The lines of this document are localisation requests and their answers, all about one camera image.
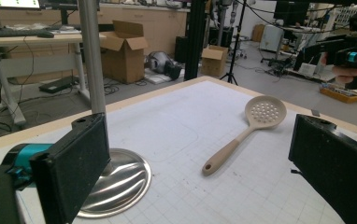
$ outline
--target pole base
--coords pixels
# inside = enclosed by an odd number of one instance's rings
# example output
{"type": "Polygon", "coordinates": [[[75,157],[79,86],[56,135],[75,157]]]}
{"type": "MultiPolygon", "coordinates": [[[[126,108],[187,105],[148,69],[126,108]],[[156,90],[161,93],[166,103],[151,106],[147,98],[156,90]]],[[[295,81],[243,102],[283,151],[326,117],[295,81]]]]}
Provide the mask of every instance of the pole base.
{"type": "Polygon", "coordinates": [[[79,217],[101,218],[117,215],[140,201],[150,186],[150,166],[138,154],[126,149],[112,148],[109,155],[109,165],[112,169],[102,173],[82,205],[79,217]]]}

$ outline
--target drawer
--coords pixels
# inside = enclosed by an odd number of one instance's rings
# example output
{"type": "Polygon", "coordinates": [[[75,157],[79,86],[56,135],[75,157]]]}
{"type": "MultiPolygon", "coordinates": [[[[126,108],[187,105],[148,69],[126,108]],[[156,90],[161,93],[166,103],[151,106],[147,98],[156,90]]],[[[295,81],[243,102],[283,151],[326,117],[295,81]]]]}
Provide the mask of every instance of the drawer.
{"type": "Polygon", "coordinates": [[[0,9],[0,21],[50,21],[60,20],[58,10],[5,10],[0,9]]]}
{"type": "Polygon", "coordinates": [[[123,8],[122,19],[124,21],[154,21],[154,10],[123,8]]]}
{"type": "MultiPolygon", "coordinates": [[[[111,24],[113,20],[121,21],[121,8],[101,7],[97,11],[97,21],[99,24],[111,24]]],[[[68,23],[80,24],[79,12],[75,11],[68,17],[68,23]]]]}
{"type": "Polygon", "coordinates": [[[27,48],[19,46],[15,49],[5,48],[8,58],[23,58],[23,57],[40,57],[49,55],[65,55],[69,52],[74,52],[68,45],[48,45],[34,46],[27,48]]]}
{"type": "Polygon", "coordinates": [[[18,24],[33,25],[35,23],[40,23],[40,24],[43,24],[43,25],[60,24],[59,22],[56,23],[57,21],[59,21],[59,20],[49,20],[49,21],[18,21],[18,20],[0,21],[0,27],[14,26],[14,25],[18,25],[18,24]]]}

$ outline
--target white tabletop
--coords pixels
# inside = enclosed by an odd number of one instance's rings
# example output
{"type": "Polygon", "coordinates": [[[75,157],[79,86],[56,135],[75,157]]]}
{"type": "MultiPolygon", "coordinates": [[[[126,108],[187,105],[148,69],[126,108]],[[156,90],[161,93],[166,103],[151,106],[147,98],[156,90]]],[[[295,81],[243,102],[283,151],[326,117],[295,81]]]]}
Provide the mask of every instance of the white tabletop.
{"type": "MultiPolygon", "coordinates": [[[[218,172],[204,177],[208,158],[249,126],[244,108],[258,93],[214,78],[176,86],[107,107],[109,145],[146,159],[150,189],[119,215],[74,223],[343,223],[302,176],[290,173],[294,119],[305,109],[285,104],[288,115],[278,127],[252,133],[218,172]]],[[[85,114],[1,138],[0,162],[19,143],[56,142],[85,114]]],[[[19,197],[28,223],[44,223],[36,190],[19,197]]]]}

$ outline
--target slotted spoon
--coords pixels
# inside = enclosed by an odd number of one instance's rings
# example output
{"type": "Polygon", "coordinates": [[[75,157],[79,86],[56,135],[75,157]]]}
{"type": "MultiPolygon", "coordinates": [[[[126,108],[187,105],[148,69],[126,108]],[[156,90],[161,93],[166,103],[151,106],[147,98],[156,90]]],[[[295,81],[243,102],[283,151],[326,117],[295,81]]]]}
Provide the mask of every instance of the slotted spoon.
{"type": "Polygon", "coordinates": [[[211,175],[216,172],[231,156],[235,149],[249,134],[255,130],[272,128],[280,124],[286,117],[286,106],[272,96],[257,96],[252,98],[245,108],[249,128],[234,140],[214,154],[204,165],[202,173],[211,175]]]}

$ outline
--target box flap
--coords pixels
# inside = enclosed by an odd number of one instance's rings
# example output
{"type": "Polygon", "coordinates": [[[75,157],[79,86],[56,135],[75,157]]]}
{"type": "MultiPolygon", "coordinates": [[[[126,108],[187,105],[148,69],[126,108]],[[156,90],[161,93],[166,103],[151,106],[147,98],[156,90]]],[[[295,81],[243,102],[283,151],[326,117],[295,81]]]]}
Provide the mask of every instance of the box flap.
{"type": "Polygon", "coordinates": [[[112,21],[114,31],[120,34],[128,34],[133,36],[144,36],[143,25],[128,21],[112,21]]]}
{"type": "Polygon", "coordinates": [[[202,51],[202,58],[221,60],[222,59],[222,54],[223,54],[223,52],[220,51],[220,50],[204,49],[202,51]]]}
{"type": "Polygon", "coordinates": [[[129,38],[126,41],[130,49],[145,49],[149,47],[149,43],[145,37],[129,38]]]}
{"type": "Polygon", "coordinates": [[[106,37],[106,39],[100,41],[101,48],[119,51],[125,41],[125,39],[117,37],[114,32],[102,32],[100,34],[106,37]]]}
{"type": "Polygon", "coordinates": [[[215,50],[219,50],[219,51],[227,51],[228,52],[228,48],[225,48],[225,47],[210,45],[210,46],[208,46],[208,48],[209,49],[215,49],[215,50]]]}

